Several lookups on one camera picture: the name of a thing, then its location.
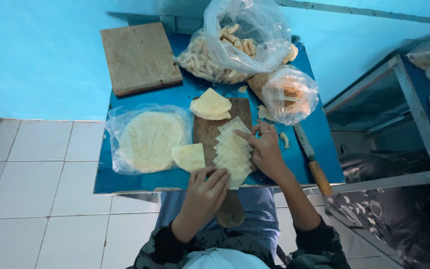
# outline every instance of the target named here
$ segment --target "knife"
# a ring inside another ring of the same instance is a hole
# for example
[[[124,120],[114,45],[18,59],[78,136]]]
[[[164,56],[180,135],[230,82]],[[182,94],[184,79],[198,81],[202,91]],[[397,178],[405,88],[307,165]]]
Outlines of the knife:
[[[314,181],[316,182],[316,185],[318,185],[321,194],[323,196],[332,194],[333,190],[331,188],[331,185],[326,179],[326,175],[324,174],[323,169],[321,169],[320,164],[314,159],[314,149],[311,146],[310,141],[308,140],[302,126],[297,123],[295,124],[294,129],[296,136],[302,144],[306,156],[310,160],[310,162],[308,163],[308,167],[310,168],[311,174],[313,175]]]

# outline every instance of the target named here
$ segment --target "person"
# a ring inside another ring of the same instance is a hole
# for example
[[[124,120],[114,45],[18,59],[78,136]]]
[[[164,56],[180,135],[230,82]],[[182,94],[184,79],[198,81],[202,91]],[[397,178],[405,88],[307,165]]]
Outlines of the person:
[[[284,255],[273,188],[240,188],[238,197],[246,211],[235,228],[221,227],[214,217],[226,197],[230,174],[206,167],[190,174],[187,191],[161,194],[156,228],[137,255],[134,268],[349,268],[338,233],[315,211],[287,168],[273,125],[255,125],[251,134],[235,131],[253,145],[253,161],[283,191],[293,218],[298,250]]]

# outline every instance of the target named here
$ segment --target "knife handle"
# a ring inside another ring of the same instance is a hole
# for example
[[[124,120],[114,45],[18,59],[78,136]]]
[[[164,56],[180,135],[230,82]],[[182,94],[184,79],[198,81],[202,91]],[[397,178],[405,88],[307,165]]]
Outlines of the knife handle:
[[[321,194],[323,196],[333,194],[331,185],[326,179],[323,169],[321,169],[321,166],[318,161],[311,161],[310,163],[308,163],[308,167],[311,170],[311,174],[313,175],[314,181],[316,182],[316,185],[318,185]]]

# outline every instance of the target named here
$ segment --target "blue table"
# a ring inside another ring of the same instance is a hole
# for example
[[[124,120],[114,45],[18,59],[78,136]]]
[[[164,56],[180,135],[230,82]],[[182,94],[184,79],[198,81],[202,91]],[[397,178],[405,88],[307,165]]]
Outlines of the blue table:
[[[190,41],[190,36],[184,34],[169,34],[168,38],[175,55],[182,52]],[[300,43],[295,43],[295,45],[298,47],[299,53],[291,64],[311,77],[314,77],[303,45]],[[126,109],[130,109],[141,103],[158,103],[174,104],[179,107],[188,108],[193,97],[200,96],[206,89],[212,87],[218,93],[224,92],[225,97],[248,98],[250,100],[252,122],[254,125],[257,124],[258,109],[256,107],[261,104],[261,101],[251,90],[247,90],[246,93],[237,91],[240,86],[246,85],[246,83],[238,83],[235,85],[220,84],[214,86],[213,83],[197,78],[182,68],[180,69],[183,76],[182,83],[168,88],[149,90],[121,98],[118,98],[112,93],[110,97],[110,107],[124,106]],[[330,183],[341,183],[344,180],[343,172],[339,165],[336,149],[334,148],[331,132],[322,107],[323,105],[320,101],[316,110],[303,120],[301,125],[313,145],[316,152],[315,158],[319,162],[321,168],[323,168],[328,181]],[[293,127],[278,124],[276,128],[278,132],[284,132],[290,140],[291,147],[289,149],[284,149],[283,141],[281,139],[279,140],[282,155],[288,167],[294,172],[301,184],[314,184],[314,179],[308,168],[308,159],[298,143]],[[112,195],[186,190],[188,187],[188,176],[189,173],[180,168],[137,176],[115,173],[112,170],[109,133],[105,131],[99,158],[99,169],[94,185],[94,193]],[[276,186],[275,182],[267,178],[259,170],[250,174],[245,184],[248,186]]]

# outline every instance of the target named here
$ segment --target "wooden knife handle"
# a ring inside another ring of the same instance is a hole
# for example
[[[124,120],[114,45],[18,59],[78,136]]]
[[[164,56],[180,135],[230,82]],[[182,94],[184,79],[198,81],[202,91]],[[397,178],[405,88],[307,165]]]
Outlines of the wooden knife handle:
[[[228,190],[225,200],[215,214],[218,223],[225,228],[240,226],[245,220],[245,210],[235,190]]]
[[[333,194],[331,185],[326,179],[326,176],[324,175],[324,172],[321,169],[321,166],[318,161],[311,161],[310,163],[308,163],[308,166],[311,170],[311,174],[313,175],[316,185],[318,185],[318,188],[320,189],[321,194],[323,196]]]

